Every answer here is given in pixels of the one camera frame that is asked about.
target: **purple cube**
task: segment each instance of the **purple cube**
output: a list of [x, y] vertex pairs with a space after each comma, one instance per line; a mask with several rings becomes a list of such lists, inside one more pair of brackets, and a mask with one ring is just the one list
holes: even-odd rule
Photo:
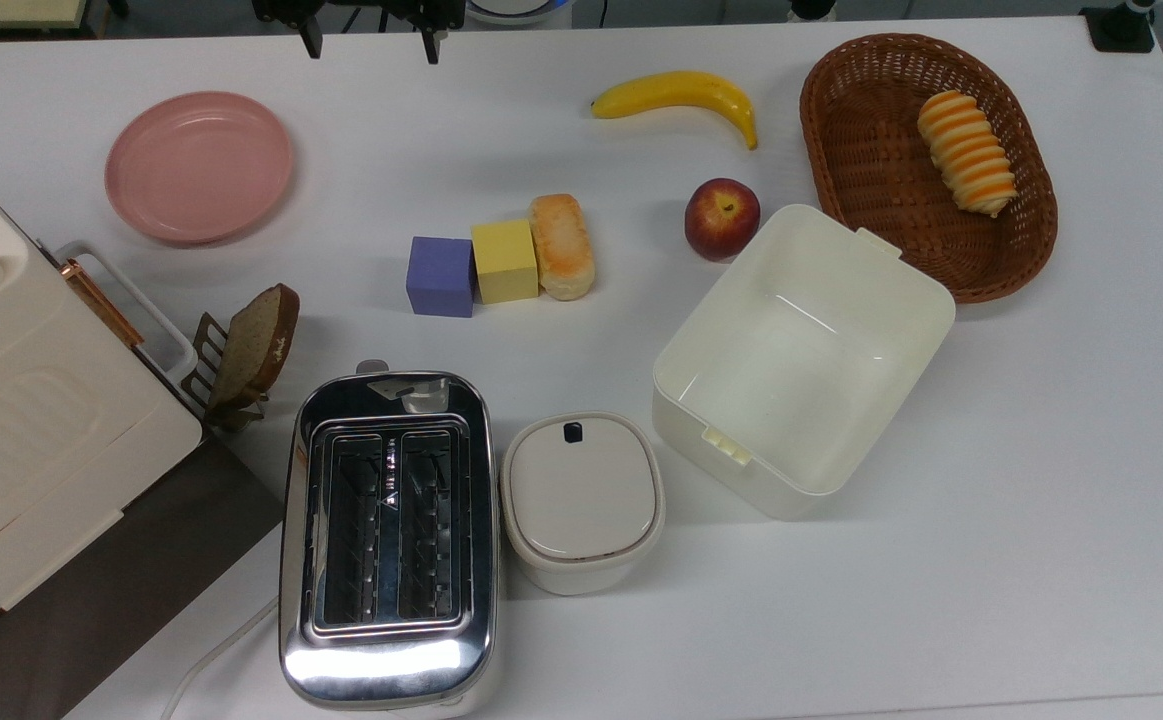
[[470, 318], [475, 313], [472, 243], [449, 237], [413, 237], [407, 284], [413, 313]]

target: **red apple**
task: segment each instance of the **red apple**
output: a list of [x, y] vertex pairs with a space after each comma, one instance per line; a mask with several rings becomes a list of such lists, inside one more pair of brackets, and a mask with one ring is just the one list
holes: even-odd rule
[[732, 178], [701, 184], [683, 213], [683, 234], [706, 261], [726, 261], [741, 252], [759, 231], [759, 199]]

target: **wicker basket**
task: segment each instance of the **wicker basket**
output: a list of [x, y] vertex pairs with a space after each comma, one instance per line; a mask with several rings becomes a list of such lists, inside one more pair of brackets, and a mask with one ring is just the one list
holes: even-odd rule
[[[919, 136], [937, 92], [975, 97], [1007, 152], [1020, 193], [998, 218], [966, 213]], [[900, 247], [956, 302], [1011, 295], [1043, 269], [1057, 234], [1053, 181], [1016, 98], [969, 54], [923, 35], [872, 35], [832, 50], [800, 100], [822, 209]]]

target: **yellow cube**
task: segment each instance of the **yellow cube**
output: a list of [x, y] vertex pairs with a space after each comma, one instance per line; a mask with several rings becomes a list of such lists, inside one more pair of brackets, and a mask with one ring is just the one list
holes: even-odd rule
[[479, 276], [481, 304], [536, 297], [536, 252], [527, 219], [473, 224], [475, 273]]

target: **bread loaf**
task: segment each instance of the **bread loaf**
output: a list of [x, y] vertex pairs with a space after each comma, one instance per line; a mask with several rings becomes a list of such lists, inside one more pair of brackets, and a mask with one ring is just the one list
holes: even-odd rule
[[997, 218], [1016, 197], [1006, 152], [972, 97], [956, 90], [930, 97], [919, 111], [919, 135], [961, 211]]
[[279, 283], [230, 318], [221, 364], [207, 395], [204, 416], [207, 423], [233, 425], [235, 411], [259, 400], [279, 379], [297, 330], [299, 309], [301, 299], [297, 292]]
[[555, 300], [576, 300], [594, 284], [594, 256], [576, 197], [543, 195], [529, 208], [536, 275], [545, 294]]

